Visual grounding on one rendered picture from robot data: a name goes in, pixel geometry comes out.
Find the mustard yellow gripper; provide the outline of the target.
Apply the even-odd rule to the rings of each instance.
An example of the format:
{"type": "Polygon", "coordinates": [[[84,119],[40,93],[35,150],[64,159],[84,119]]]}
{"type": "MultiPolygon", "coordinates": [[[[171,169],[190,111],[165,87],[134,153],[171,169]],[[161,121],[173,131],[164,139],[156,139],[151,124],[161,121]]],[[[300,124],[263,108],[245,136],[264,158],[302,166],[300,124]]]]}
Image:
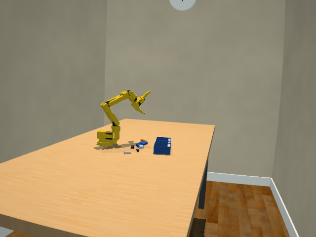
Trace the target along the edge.
{"type": "Polygon", "coordinates": [[[132,107],[133,107],[135,110],[137,110],[137,111],[139,111],[139,112],[145,114],[143,111],[141,111],[141,110],[139,109],[139,106],[140,106],[142,103],[144,103],[145,98],[147,97],[147,95],[148,95],[150,92],[151,92],[151,91],[148,91],[148,92],[146,92],[142,97],[138,97],[135,102],[132,102],[132,104],[131,104],[132,107]]]}

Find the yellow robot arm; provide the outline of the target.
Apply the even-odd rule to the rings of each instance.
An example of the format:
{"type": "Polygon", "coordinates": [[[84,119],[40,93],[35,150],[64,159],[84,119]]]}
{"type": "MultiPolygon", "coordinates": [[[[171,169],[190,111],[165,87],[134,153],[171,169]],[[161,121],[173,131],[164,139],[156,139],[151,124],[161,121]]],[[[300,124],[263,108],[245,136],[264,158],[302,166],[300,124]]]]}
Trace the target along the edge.
{"type": "Polygon", "coordinates": [[[113,146],[113,144],[117,144],[117,141],[119,140],[120,123],[114,113],[111,111],[110,106],[113,106],[124,99],[129,99],[131,102],[135,102],[137,100],[137,96],[131,90],[127,90],[121,92],[119,96],[114,97],[100,105],[113,125],[111,126],[112,131],[98,131],[98,145],[113,146]]]}

